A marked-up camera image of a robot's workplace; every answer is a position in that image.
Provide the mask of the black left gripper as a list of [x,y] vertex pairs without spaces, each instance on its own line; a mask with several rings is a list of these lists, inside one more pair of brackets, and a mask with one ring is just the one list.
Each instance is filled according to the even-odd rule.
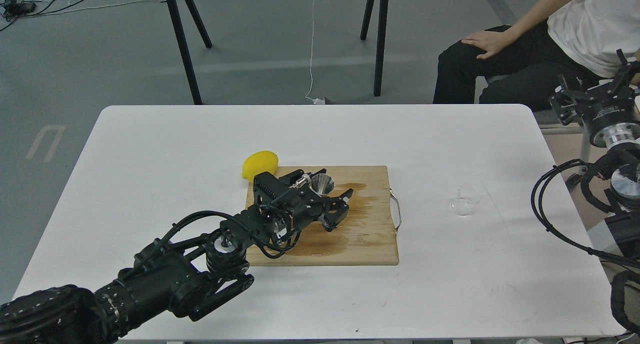
[[320,197],[309,187],[312,174],[295,170],[283,177],[268,172],[253,180],[253,228],[258,234],[295,234],[313,222],[332,232],[346,218],[350,188],[338,197]]

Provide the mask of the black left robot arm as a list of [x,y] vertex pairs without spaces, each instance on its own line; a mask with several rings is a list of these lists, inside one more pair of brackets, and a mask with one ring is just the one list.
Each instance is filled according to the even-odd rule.
[[5,303],[2,343],[114,343],[169,311],[198,321],[249,289],[247,250],[277,259],[318,222],[334,230],[354,191],[331,197],[333,178],[322,169],[253,179],[253,204],[238,214],[198,211],[173,224],[134,256],[134,266],[96,291],[63,285]]

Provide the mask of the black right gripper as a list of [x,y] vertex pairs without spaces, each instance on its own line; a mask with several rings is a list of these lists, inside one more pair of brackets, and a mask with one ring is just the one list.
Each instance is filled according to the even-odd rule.
[[[640,136],[640,117],[633,77],[639,73],[638,61],[627,59],[622,49],[615,52],[621,68],[608,83],[599,81],[586,92],[570,89],[565,76],[558,75],[558,87],[549,103],[563,125],[583,125],[591,145],[610,149],[632,143]],[[605,96],[602,88],[606,83]]]

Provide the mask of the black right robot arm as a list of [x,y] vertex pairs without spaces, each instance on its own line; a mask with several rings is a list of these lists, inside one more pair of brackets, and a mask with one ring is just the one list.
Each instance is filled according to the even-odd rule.
[[[549,98],[554,114],[563,125],[577,122],[589,144],[605,148],[606,153],[595,162],[572,159],[542,175],[535,183],[530,204],[537,220],[547,232],[565,243],[614,264],[627,267],[616,274],[611,282],[611,312],[614,319],[626,330],[638,334],[639,325],[629,319],[625,310],[625,285],[638,283],[639,242],[639,109],[635,103],[638,93],[632,87],[633,77],[639,72],[639,63],[617,50],[621,68],[608,83],[600,84],[586,92],[567,87],[560,76],[557,91]],[[619,255],[608,250],[583,246],[560,233],[547,219],[543,209],[546,187],[564,170],[583,167],[578,185],[583,197],[607,217],[603,228]]]

